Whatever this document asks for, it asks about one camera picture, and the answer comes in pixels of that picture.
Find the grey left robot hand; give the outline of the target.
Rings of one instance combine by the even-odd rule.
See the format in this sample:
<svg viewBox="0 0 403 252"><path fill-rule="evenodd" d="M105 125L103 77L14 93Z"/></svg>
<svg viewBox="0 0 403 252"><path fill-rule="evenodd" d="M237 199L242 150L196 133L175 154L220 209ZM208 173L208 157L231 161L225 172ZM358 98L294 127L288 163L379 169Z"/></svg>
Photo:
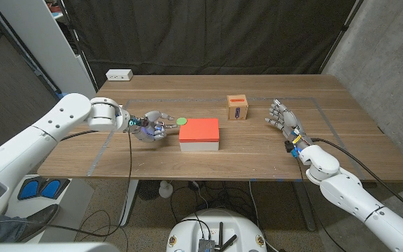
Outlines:
<svg viewBox="0 0 403 252"><path fill-rule="evenodd" d="M173 122L174 117L160 111L149 111L143 117L131 116L129 133L139 141L154 142L163 139L167 130L178 128Z"/></svg>

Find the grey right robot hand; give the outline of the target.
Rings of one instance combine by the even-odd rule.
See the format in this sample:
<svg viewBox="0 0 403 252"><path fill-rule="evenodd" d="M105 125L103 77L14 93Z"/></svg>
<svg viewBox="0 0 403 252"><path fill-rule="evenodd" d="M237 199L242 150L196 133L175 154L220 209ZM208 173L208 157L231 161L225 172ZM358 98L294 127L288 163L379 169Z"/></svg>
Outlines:
<svg viewBox="0 0 403 252"><path fill-rule="evenodd" d="M286 138L285 149L295 158L299 157L302 150L313 145L312 140L306 135L301 121L279 100L273 101L269 115L271 117L265 118L265 121L282 132Z"/></svg>

